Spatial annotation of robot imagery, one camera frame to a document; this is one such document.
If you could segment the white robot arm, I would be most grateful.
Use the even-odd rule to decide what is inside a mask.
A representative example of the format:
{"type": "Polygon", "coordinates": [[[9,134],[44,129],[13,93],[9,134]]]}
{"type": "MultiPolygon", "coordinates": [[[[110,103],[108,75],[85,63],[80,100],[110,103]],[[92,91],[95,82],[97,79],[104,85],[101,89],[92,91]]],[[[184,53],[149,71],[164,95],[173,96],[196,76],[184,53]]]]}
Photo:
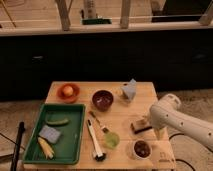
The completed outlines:
{"type": "Polygon", "coordinates": [[[181,101],[174,94],[166,94],[152,104],[149,118],[153,129],[173,127],[213,151],[213,123],[179,112],[180,106],[181,101]]]}

